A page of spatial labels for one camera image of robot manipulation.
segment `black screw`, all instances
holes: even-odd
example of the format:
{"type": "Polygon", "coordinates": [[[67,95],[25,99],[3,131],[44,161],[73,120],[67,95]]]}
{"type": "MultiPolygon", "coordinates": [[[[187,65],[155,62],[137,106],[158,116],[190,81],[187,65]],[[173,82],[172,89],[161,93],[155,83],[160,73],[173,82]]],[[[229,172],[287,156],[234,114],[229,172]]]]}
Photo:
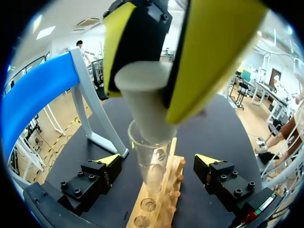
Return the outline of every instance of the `black screw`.
{"type": "Polygon", "coordinates": [[[90,181],[95,181],[95,175],[90,174],[90,175],[89,175],[89,180],[90,180],[90,181]]]}
{"type": "Polygon", "coordinates": [[[163,21],[164,21],[164,20],[168,20],[168,18],[169,18],[169,17],[168,17],[167,14],[162,14],[162,15],[161,15],[161,20],[163,20],[163,21]]]}
{"type": "Polygon", "coordinates": [[[42,194],[41,194],[41,195],[42,195],[42,197],[43,197],[43,198],[48,197],[48,193],[47,193],[46,191],[42,192],[42,194]]]}
{"type": "Polygon", "coordinates": [[[241,189],[235,189],[233,195],[235,197],[240,197],[242,195],[242,190],[241,189]]]}
{"type": "Polygon", "coordinates": [[[233,171],[231,174],[232,177],[237,177],[238,176],[238,172],[237,171],[233,171]]]}
{"type": "Polygon", "coordinates": [[[67,183],[66,183],[65,181],[62,181],[62,182],[60,183],[60,185],[61,185],[61,188],[62,188],[62,189],[66,189],[66,188],[67,188],[67,183]]]}
{"type": "Polygon", "coordinates": [[[248,190],[252,190],[252,189],[255,188],[255,185],[256,185],[256,184],[255,184],[253,181],[251,181],[251,182],[248,183],[247,189],[248,189],[248,190]]]}
{"type": "Polygon", "coordinates": [[[220,180],[221,180],[221,181],[225,181],[226,179],[227,179],[227,176],[226,176],[226,175],[221,175],[221,176],[220,176],[220,180]]]}
{"type": "Polygon", "coordinates": [[[80,189],[74,189],[74,195],[79,197],[81,196],[81,190],[80,189]]]}
{"type": "Polygon", "coordinates": [[[78,177],[83,177],[84,175],[85,175],[84,172],[82,171],[78,172],[78,177]]]}
{"type": "Polygon", "coordinates": [[[110,11],[106,11],[106,12],[104,12],[104,14],[103,14],[103,18],[105,18],[106,16],[108,16],[110,14],[110,11]]]}

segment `black table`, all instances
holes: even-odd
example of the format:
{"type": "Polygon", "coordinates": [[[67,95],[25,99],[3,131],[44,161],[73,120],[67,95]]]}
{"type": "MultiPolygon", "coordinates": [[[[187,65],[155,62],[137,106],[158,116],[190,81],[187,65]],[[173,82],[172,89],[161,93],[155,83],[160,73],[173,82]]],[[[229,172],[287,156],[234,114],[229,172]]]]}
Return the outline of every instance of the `black table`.
{"type": "MultiPolygon", "coordinates": [[[[132,117],[121,98],[111,98],[104,109],[126,147],[130,149],[127,129],[132,117]]],[[[93,131],[107,137],[99,127],[97,117],[89,118],[93,131]]],[[[177,133],[176,155],[184,156],[187,163],[172,226],[175,228],[228,227],[234,218],[214,195],[209,195],[193,171],[194,155],[204,154],[236,165],[235,170],[248,181],[262,184],[253,149],[246,131],[227,99],[217,95],[197,116],[183,122],[177,133]]],[[[80,127],[57,158],[47,180],[57,189],[80,171],[87,159],[97,160],[111,155],[87,140],[80,127]]],[[[123,170],[107,195],[101,195],[88,212],[81,217],[104,228],[124,228],[128,222],[142,185],[135,154],[130,151],[123,161],[123,170]]]]}

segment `yellow triangle label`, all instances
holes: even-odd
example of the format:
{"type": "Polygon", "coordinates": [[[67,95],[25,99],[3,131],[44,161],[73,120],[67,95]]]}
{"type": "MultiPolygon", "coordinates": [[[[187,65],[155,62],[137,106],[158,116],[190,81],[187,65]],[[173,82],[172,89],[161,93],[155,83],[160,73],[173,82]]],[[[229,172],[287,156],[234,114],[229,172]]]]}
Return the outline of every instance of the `yellow triangle label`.
{"type": "Polygon", "coordinates": [[[214,158],[206,157],[206,156],[198,154],[198,153],[195,156],[197,156],[199,159],[201,159],[208,166],[209,166],[209,164],[214,163],[214,162],[221,162],[220,160],[216,160],[214,158]]]}
{"type": "Polygon", "coordinates": [[[105,157],[105,158],[101,158],[99,160],[95,160],[94,162],[102,162],[105,163],[107,166],[109,166],[109,164],[111,164],[117,157],[119,156],[119,154],[114,154],[111,155],[109,157],[105,157]]]}

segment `yellow black floor tape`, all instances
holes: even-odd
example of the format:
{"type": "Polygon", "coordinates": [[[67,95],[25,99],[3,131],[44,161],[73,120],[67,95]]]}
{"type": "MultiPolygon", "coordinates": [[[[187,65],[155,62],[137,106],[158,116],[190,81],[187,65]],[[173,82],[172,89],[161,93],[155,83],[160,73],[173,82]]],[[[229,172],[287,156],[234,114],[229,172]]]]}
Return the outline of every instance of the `yellow black floor tape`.
{"type": "MultiPolygon", "coordinates": [[[[73,123],[80,123],[81,122],[79,120],[77,120],[78,116],[72,121],[70,122],[70,124],[63,130],[64,132],[73,124],[73,123]]],[[[42,160],[44,163],[45,163],[45,160],[47,159],[47,157],[50,155],[51,151],[54,149],[54,146],[56,145],[56,143],[60,140],[60,138],[63,136],[63,134],[59,135],[59,137],[56,139],[56,141],[54,142],[54,144],[51,146],[51,148],[48,150],[46,156],[44,157],[44,159],[42,160]]],[[[34,177],[34,180],[33,182],[35,182],[36,178],[37,178],[37,175],[38,173],[40,172],[40,170],[38,170],[36,172],[36,175],[34,177]]]]}

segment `white lab bench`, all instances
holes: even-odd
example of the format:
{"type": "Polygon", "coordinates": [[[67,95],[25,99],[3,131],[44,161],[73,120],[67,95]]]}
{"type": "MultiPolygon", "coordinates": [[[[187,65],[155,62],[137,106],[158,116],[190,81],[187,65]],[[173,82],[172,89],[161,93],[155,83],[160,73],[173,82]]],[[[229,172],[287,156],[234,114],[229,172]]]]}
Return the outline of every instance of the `white lab bench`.
{"type": "Polygon", "coordinates": [[[256,85],[257,85],[257,87],[256,87],[256,90],[255,90],[255,93],[253,94],[251,103],[254,104],[254,105],[258,105],[258,106],[263,105],[267,109],[267,111],[270,113],[266,122],[268,124],[269,123],[272,124],[271,118],[278,119],[280,117],[280,115],[282,114],[284,108],[287,107],[287,103],[284,102],[283,100],[281,100],[280,98],[278,98],[276,96],[276,94],[273,91],[271,91],[266,85],[264,85],[260,82],[256,82],[256,85]],[[257,96],[257,91],[258,91],[259,88],[263,90],[263,93],[262,93],[262,97],[261,97],[260,102],[256,102],[255,98],[257,96]],[[263,103],[263,100],[264,100],[264,97],[265,97],[266,94],[271,96],[276,101],[276,104],[275,104],[274,108],[272,109],[272,111],[269,111],[268,107],[266,107],[266,105],[263,103]],[[275,111],[278,107],[280,107],[280,111],[279,111],[277,116],[274,116],[275,111]]]}

